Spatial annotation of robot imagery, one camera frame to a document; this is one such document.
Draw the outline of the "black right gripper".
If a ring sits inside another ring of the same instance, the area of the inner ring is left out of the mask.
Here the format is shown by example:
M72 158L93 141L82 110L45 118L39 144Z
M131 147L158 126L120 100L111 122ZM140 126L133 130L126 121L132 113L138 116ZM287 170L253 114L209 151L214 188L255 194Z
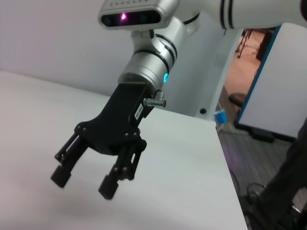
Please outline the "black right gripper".
M79 123L75 134L55 154L59 165L50 179L64 188L72 169L88 146L101 154L118 155L98 189L104 199L112 200L118 181L132 181L135 177L143 149L121 147L134 140L134 133L138 132L144 115L143 100L151 95L147 84L119 84L101 113L92 120Z

